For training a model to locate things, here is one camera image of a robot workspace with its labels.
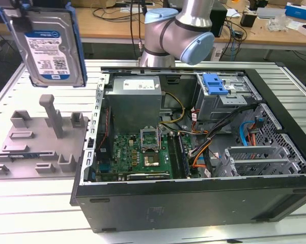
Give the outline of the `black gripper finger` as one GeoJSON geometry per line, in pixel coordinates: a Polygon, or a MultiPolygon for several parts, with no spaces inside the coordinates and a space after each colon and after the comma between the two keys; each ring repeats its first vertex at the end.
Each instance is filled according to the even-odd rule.
{"type": "Polygon", "coordinates": [[[10,0],[13,13],[10,15],[16,32],[28,33],[33,30],[32,23],[27,16],[28,9],[33,5],[32,1],[10,0]]]}

